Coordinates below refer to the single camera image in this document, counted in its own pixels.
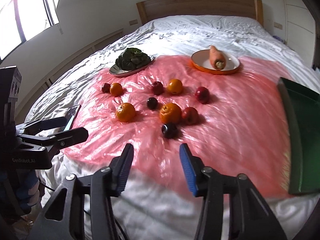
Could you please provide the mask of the large orange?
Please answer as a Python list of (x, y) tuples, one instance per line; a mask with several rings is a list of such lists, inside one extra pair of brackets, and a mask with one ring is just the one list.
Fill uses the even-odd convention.
[(117, 107), (116, 117), (121, 122), (130, 122), (136, 116), (136, 110), (131, 103), (122, 103)]
[(159, 111), (159, 118), (163, 124), (178, 124), (181, 120), (181, 116), (182, 110), (175, 103), (164, 104)]

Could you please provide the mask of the silver plate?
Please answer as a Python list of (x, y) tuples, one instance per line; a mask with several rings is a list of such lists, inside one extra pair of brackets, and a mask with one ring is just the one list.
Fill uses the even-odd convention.
[(139, 69), (135, 69), (135, 70), (122, 70), (120, 69), (116, 64), (114, 64), (110, 69), (109, 69), (109, 73), (115, 77), (127, 77), (133, 74), (136, 74), (142, 70), (145, 70), (148, 67), (149, 64), (147, 64), (146, 66), (143, 66)]

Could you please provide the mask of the red cased smartphone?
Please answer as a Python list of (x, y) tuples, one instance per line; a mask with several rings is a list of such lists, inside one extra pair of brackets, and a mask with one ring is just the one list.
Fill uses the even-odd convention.
[(79, 113), (80, 108), (81, 108), (81, 105), (75, 105), (75, 106), (69, 107), (69, 109), (67, 110), (67, 113), (65, 114), (67, 123), (65, 126), (62, 126), (59, 128), (59, 132), (68, 131), (72, 129), (74, 120), (76, 119), (76, 116)]

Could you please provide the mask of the carrot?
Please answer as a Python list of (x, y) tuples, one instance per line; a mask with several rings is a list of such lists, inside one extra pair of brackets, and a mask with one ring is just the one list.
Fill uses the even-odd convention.
[(226, 59), (223, 53), (215, 46), (210, 46), (209, 49), (209, 61), (211, 66), (217, 70), (223, 70), (226, 66)]

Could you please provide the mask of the small red apple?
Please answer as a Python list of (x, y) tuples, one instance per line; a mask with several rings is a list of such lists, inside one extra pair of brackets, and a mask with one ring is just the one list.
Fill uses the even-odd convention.
[(111, 85), (109, 83), (104, 83), (101, 87), (103, 93), (110, 93)]

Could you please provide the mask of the orange rimmed white dish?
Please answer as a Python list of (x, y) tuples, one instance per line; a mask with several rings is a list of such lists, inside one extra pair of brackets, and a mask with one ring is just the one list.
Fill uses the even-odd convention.
[(209, 60), (209, 49), (199, 50), (191, 56), (192, 65), (205, 73), (213, 75), (231, 75), (240, 70), (240, 61), (234, 55), (221, 51), (222, 55), (226, 59), (226, 66), (222, 70), (217, 70), (212, 67)]

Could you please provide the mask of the wooden headboard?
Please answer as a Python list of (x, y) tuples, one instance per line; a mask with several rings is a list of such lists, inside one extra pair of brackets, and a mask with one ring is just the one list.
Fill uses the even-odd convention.
[(264, 25), (262, 0), (146, 0), (136, 4), (142, 24), (176, 15), (239, 16)]

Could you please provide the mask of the pink plastic sheet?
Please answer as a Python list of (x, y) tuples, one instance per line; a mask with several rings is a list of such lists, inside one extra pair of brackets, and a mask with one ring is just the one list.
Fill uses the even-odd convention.
[[(220, 173), (247, 174), (264, 197), (288, 197), (290, 140), (276, 85), (287, 71), (273, 61), (251, 57), (240, 61), (240, 71), (233, 75), (201, 72), (182, 55), (159, 56), (145, 70), (125, 78), (101, 70), (85, 89), (74, 122), (75, 127), (87, 129), (89, 137), (63, 153), (79, 167), (103, 166), (131, 143), (134, 170), (187, 198), (190, 194), (179, 158), (180, 144), (185, 142), (205, 165)], [(182, 81), (183, 94), (163, 93), (159, 103), (194, 107), (201, 119), (194, 126), (180, 124), (180, 136), (165, 139), (159, 112), (149, 110), (146, 100), (152, 96), (154, 81), (167, 85), (172, 79)], [(104, 83), (115, 82), (122, 85), (123, 95), (101, 91)], [(195, 97), (201, 86), (209, 90), (207, 104)], [(116, 110), (126, 102), (134, 106), (136, 116), (121, 122)]]

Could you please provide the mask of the white bed sheet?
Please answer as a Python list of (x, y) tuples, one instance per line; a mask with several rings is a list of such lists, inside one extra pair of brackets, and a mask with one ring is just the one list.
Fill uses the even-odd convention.
[[(35, 102), (26, 120), (63, 116), (69, 107), (81, 105), (85, 89), (95, 76), (103, 69), (109, 72), (126, 48), (140, 49), (151, 58), (152, 64), (159, 56), (182, 55), (191, 60), (193, 53), (210, 49), (210, 46), (234, 55), (239, 61), (242, 57), (251, 57), (277, 62), (287, 71), (287, 76), (280, 77), (319, 91), (319, 77), (314, 71), (257, 21), (232, 16), (171, 16), (143, 25), (77, 64)], [(52, 168), (41, 173), (42, 181), (48, 186), (41, 199), (42, 205), (65, 176), (71, 173), (86, 176), (110, 163), (79, 167), (63, 151), (52, 159)], [(125, 191), (112, 201), (114, 214), (130, 239), (193, 239), (201, 201), (188, 192), (190, 196), (186, 198), (152, 182), (132, 167)], [(311, 215), (319, 195), (265, 198), (288, 239), (292, 239)]]

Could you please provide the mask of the small orange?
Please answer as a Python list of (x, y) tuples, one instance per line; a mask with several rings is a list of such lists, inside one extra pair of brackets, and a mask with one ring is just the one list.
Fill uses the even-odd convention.
[(121, 84), (119, 83), (112, 83), (110, 86), (110, 94), (114, 97), (118, 97), (123, 95), (124, 90)]

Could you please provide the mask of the dark plum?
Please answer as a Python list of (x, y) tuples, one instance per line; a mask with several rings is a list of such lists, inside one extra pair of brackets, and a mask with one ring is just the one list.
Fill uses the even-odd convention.
[(161, 127), (161, 132), (164, 138), (173, 139), (178, 136), (178, 127), (173, 123), (163, 124)]
[(146, 101), (146, 106), (150, 110), (156, 110), (157, 107), (158, 107), (158, 100), (156, 98), (154, 98), (154, 97), (150, 97)]

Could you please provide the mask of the window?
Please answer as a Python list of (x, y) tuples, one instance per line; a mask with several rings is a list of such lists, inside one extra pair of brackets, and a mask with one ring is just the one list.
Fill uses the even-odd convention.
[(59, 0), (1, 0), (1, 61), (19, 46), (59, 23)]

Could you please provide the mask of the white wardrobe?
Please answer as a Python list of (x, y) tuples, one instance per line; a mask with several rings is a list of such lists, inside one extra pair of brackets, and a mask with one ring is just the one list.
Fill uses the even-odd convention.
[(315, 65), (317, 5), (315, 0), (283, 0), (286, 12), (286, 43), (307, 67)]

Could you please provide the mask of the dark plum front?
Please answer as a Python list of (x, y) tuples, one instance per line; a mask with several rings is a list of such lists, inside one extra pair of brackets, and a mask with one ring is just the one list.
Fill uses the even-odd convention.
[(164, 138), (173, 139), (178, 136), (178, 127), (173, 123), (163, 124), (161, 127), (161, 132)]

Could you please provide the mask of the dark leafy green vegetable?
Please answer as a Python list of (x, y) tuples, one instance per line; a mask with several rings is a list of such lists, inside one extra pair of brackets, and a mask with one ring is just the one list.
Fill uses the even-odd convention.
[(116, 59), (116, 65), (121, 70), (137, 70), (147, 66), (151, 58), (138, 48), (126, 48)]

